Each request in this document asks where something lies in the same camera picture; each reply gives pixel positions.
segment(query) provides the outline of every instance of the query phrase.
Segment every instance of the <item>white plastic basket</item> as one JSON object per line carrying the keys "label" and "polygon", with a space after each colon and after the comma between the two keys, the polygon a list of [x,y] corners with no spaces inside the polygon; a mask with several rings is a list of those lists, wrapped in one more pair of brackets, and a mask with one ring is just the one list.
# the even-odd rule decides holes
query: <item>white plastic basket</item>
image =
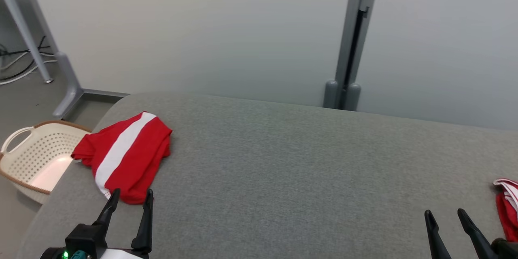
{"label": "white plastic basket", "polygon": [[[9,144],[23,132],[29,136],[12,150]],[[72,161],[70,154],[91,130],[65,121],[48,121],[14,132],[0,150],[0,174],[33,200],[44,204]]]}

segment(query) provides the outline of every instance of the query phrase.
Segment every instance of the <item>brown basket rim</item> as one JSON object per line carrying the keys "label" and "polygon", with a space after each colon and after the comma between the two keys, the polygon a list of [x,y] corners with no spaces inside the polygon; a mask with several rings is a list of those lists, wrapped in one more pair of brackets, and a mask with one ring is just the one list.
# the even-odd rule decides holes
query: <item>brown basket rim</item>
{"label": "brown basket rim", "polygon": [[[71,123],[71,122],[66,122],[66,121],[61,121],[61,120],[42,122],[42,123],[39,123],[39,124],[35,125],[34,128],[39,128],[40,126],[44,126],[46,124],[62,124],[62,125],[72,126],[72,127],[78,128],[80,130],[84,130],[86,132],[92,132],[92,130],[90,130],[89,128],[84,127],[82,125],[78,125],[78,124]],[[3,157],[4,157],[4,154],[2,152],[0,152],[0,163],[2,163],[2,158]],[[28,183],[25,183],[25,182],[19,180],[19,179],[14,178],[13,176],[11,176],[11,175],[7,174],[6,172],[4,172],[1,167],[0,167],[0,175],[4,176],[9,181],[11,181],[13,183],[16,183],[17,185],[21,185],[21,186],[23,186],[25,188],[28,188],[30,190],[33,190],[33,191],[36,191],[36,192],[39,192],[39,193],[43,193],[43,194],[47,194],[47,195],[50,194],[50,191],[48,191],[46,189],[41,189],[39,187],[34,187],[33,185],[30,185]]]}

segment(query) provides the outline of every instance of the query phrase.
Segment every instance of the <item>basket handle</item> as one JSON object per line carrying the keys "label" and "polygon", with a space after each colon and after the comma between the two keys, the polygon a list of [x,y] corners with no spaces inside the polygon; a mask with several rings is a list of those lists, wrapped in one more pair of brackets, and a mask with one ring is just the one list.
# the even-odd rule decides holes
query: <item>basket handle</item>
{"label": "basket handle", "polygon": [[18,135],[20,135],[21,133],[23,132],[31,132],[32,130],[34,129],[34,126],[31,126],[31,127],[24,127],[24,128],[20,128],[19,130],[17,130],[16,132],[13,132],[12,135],[10,135],[7,140],[5,140],[4,144],[2,145],[2,149],[0,150],[0,152],[4,153],[4,154],[11,154],[14,150],[16,150],[21,144],[23,144],[25,141],[28,140],[28,138],[31,137],[31,135],[29,135],[28,137],[26,137],[21,143],[19,143],[14,149],[12,149],[11,151],[7,152],[7,147],[9,146],[9,144],[15,139],[15,137],[18,137]]}

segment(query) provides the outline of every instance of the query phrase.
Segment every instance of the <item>gray table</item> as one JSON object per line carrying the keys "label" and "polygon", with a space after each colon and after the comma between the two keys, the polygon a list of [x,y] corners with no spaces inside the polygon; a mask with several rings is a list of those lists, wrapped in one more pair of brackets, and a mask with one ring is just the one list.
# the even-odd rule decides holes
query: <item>gray table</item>
{"label": "gray table", "polygon": [[[96,130],[143,110],[174,130],[152,185],[152,259],[427,259],[428,208],[454,259],[476,256],[457,208],[503,236],[492,181],[518,178],[518,132],[173,93],[130,95]],[[71,165],[18,258],[62,246],[105,202]],[[109,246],[130,246],[141,210],[119,204]]]}

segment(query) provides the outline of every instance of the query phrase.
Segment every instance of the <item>white partition panel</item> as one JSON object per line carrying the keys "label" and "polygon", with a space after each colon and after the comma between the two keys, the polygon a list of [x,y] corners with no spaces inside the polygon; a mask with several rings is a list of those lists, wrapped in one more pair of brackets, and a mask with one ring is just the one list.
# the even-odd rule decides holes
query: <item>white partition panel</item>
{"label": "white partition panel", "polygon": [[358,111],[518,130],[517,0],[375,0]]}
{"label": "white partition panel", "polygon": [[37,0],[85,89],[321,106],[347,0]]}

